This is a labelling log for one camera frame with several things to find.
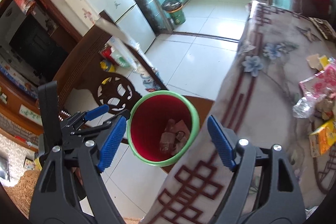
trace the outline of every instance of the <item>blue flower print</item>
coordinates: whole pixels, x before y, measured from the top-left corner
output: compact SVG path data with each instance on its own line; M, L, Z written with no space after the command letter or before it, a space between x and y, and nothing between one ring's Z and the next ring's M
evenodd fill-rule
M257 77L259 70L264 67L259 56L246 56L241 64L245 67L244 71L250 72L253 77Z
M281 56L281 45L267 43L264 47L264 56L268 57L270 60L276 60L278 57Z

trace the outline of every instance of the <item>patterned bedsheet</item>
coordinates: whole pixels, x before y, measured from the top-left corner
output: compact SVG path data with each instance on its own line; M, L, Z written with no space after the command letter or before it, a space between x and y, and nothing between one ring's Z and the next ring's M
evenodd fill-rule
M294 118L292 106L302 97L298 83L315 74L306 57L316 53L336 57L336 47L301 15L256 1L250 6L236 58L210 114L255 146L282 145L310 208L320 204L334 182L336 149L333 146L330 153L313 159L308 134L316 121ZM142 223L208 223L231 177L203 125ZM252 209L258 182L256 170L245 212Z

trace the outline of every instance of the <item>green-rimmed bucket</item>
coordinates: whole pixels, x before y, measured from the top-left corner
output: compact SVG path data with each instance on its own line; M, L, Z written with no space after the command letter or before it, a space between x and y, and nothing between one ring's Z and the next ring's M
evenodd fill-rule
M183 120L190 137L174 156L160 152L160 139L169 119ZM185 97L169 90L159 90L142 97L131 111L127 137L133 153L143 162L155 166L174 164L195 140L200 129L197 110Z
M180 8L174 10L174 11L170 11L167 13L169 13L171 19L174 21L175 25L181 25L185 22L185 16L184 16L184 12L182 11L183 6L181 6Z

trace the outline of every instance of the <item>white tile floor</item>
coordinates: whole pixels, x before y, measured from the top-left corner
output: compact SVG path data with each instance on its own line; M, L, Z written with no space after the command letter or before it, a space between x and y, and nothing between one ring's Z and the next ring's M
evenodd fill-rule
M239 40L251 0L189 0L183 8L186 21L175 31L216 35Z
M235 57L237 43L203 37L162 34L146 52L147 57L159 69L169 90L215 100ZM125 75L135 89L145 95L139 75L129 70L117 70ZM76 111L93 109L98 105L85 90L73 90L66 108ZM110 115L91 121L101 124ZM130 147L120 144L109 168L102 173L103 181L117 209L123 217L143 217L152 206L166 173L144 164L132 153ZM91 213L87 199L81 202L83 211Z

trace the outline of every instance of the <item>blue gripper pad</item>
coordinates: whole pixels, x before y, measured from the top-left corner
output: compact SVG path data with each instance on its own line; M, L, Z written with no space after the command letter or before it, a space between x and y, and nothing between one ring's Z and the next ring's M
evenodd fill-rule
M231 147L229 141L222 132L221 127L218 125L213 116L209 116L207 125L211 140L217 149L220 159L222 160L224 166L233 171L236 167L233 147Z
M100 150L100 162L97 167L101 172L111 165L125 131L126 118L121 116Z
M86 115L84 116L84 119L87 121L92 121L95 118L98 118L99 116L104 115L106 112L110 110L108 105L101 105L91 111L88 111Z

